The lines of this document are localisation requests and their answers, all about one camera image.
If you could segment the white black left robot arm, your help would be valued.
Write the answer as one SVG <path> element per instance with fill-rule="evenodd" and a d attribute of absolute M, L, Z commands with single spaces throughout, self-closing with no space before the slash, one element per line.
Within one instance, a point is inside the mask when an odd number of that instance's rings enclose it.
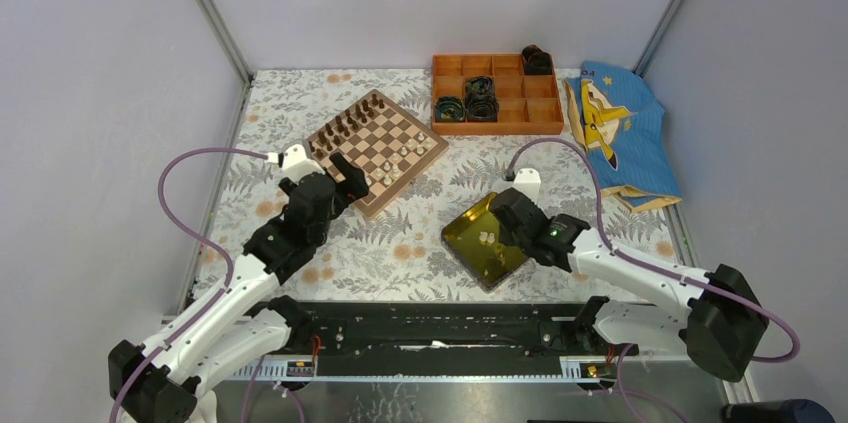
<path fill-rule="evenodd" d="M 248 323 L 237 321 L 314 258 L 331 222 L 369 186 L 339 153 L 330 161 L 341 180 L 301 144 L 260 157 L 282 171 L 282 213 L 255 230 L 237 257 L 223 251 L 224 276 L 174 320 L 140 344 L 123 340 L 111 350 L 110 421 L 200 421 L 200 402 L 222 379 L 273 350 L 296 354 L 309 344 L 310 324 L 292 299 L 276 298 Z"/>

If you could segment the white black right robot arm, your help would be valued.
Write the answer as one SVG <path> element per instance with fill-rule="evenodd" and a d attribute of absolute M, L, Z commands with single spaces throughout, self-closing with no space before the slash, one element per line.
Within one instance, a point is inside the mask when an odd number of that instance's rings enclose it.
<path fill-rule="evenodd" d="M 590 298 L 573 329 L 583 353 L 635 344 L 684 352 L 724 381 L 743 378 L 768 319 L 753 310 L 758 300 L 737 269 L 721 264 L 709 272 L 641 251 L 622 254 L 589 223 L 565 214 L 549 218 L 514 188 L 498 193 L 489 210 L 499 222 L 499 237 L 538 264 L 604 280 L 640 297 L 638 303 Z"/>

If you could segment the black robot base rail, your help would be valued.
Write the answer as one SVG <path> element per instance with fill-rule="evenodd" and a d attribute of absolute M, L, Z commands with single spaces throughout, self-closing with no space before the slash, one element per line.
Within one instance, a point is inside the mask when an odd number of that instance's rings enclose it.
<path fill-rule="evenodd" d="M 302 302 L 253 305 L 294 318 L 287 343 L 270 354 L 303 356 L 295 378 L 506 378 L 562 375 L 565 358 L 611 362 L 621 345 L 603 341 L 580 304 Z"/>

